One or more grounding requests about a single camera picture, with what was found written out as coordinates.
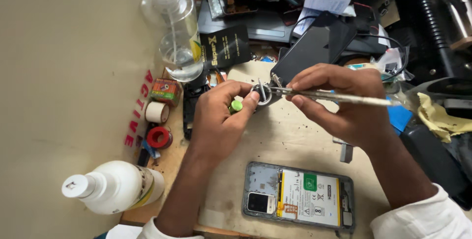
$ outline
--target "person's left hand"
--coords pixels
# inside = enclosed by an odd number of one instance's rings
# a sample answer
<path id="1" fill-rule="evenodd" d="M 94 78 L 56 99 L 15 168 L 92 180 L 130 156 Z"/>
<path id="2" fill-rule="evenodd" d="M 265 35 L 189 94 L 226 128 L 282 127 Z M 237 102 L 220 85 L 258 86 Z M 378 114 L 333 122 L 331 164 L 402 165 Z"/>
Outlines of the person's left hand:
<path id="1" fill-rule="evenodd" d="M 200 96 L 193 119 L 190 154 L 211 167 L 231 154 L 259 101 L 259 94 L 250 92 L 251 88 L 251 84 L 228 80 Z M 243 109 L 231 115 L 228 107 L 238 95 L 244 97 Z"/>

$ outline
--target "black cable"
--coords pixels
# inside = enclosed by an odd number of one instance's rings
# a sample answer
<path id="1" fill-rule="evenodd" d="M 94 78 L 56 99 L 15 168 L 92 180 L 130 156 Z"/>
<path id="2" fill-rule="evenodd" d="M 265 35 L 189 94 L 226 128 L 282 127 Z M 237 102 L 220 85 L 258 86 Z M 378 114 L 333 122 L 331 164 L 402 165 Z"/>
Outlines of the black cable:
<path id="1" fill-rule="evenodd" d="M 398 48 L 400 48 L 401 52 L 403 53 L 403 65 L 402 67 L 395 73 L 393 73 L 391 76 L 387 77 L 386 79 L 383 79 L 382 81 L 386 81 L 386 80 L 389 80 L 391 78 L 394 78 L 396 76 L 398 76 L 400 73 L 402 73 L 406 66 L 408 65 L 408 54 L 406 53 L 405 51 L 405 48 L 403 47 L 403 45 L 401 45 L 397 40 L 393 39 L 393 38 L 390 38 L 390 37 L 386 37 L 386 36 L 380 36 L 380 35 L 373 35 L 373 34 L 367 34 L 367 33 L 358 33 L 357 34 L 358 36 L 369 36 L 369 37 L 375 37 L 375 38 L 383 38 L 383 39 L 387 39 L 387 40 L 390 40 L 392 42 L 394 42 Z"/>
<path id="2" fill-rule="evenodd" d="M 288 37 L 288 43 L 290 44 L 290 47 L 292 47 L 292 34 L 294 33 L 295 27 L 300 23 L 300 21 L 310 19 L 310 18 L 316 19 L 316 18 L 318 18 L 318 16 L 305 16 L 305 17 L 301 18 L 300 20 L 298 20 L 295 23 L 295 25 L 292 27 L 292 30 L 290 31 L 290 35 Z"/>

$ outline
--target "battery label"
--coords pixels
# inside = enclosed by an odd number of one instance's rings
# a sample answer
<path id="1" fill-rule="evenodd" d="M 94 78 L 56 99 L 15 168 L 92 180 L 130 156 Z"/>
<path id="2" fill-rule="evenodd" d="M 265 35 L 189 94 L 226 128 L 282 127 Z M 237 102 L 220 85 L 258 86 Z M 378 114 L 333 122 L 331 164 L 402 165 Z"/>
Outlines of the battery label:
<path id="1" fill-rule="evenodd" d="M 284 169 L 279 179 L 278 217 L 341 225 L 338 178 Z"/>

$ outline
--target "tape roll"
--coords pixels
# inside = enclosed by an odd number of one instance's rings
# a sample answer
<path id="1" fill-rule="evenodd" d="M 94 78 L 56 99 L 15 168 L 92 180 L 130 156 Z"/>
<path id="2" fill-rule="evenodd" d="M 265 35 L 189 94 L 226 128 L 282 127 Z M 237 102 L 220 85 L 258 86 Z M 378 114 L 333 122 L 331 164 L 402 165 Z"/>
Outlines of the tape roll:
<path id="1" fill-rule="evenodd" d="M 165 123 L 169 117 L 169 106 L 165 103 L 151 102 L 146 108 L 146 120 L 154 123 Z"/>
<path id="2" fill-rule="evenodd" d="M 163 127 L 155 127 L 149 130 L 146 138 L 149 146 L 158 149 L 167 149 L 173 140 L 172 134 Z"/>

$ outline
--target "hand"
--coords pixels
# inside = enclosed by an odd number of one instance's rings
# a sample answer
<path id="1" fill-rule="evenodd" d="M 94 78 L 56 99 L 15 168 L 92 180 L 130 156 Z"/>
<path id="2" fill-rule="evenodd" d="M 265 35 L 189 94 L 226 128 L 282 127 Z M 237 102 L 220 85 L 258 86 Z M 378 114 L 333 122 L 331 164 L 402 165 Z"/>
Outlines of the hand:
<path id="1" fill-rule="evenodd" d="M 259 94 L 250 93 L 251 88 L 251 84 L 228 80 L 200 96 L 189 146 L 192 154 L 213 167 L 230 155 L 259 101 Z M 243 109 L 231 115 L 228 107 L 238 95 L 245 97 Z"/>
<path id="2" fill-rule="evenodd" d="M 316 64 L 297 74 L 287 85 L 296 91 L 309 89 L 335 90 L 339 93 L 385 99 L 380 73 L 374 69 L 354 71 L 330 64 Z M 331 135 L 364 151 L 375 143 L 396 137 L 386 107 L 339 103 L 337 113 L 307 97 L 287 96 L 311 121 Z"/>

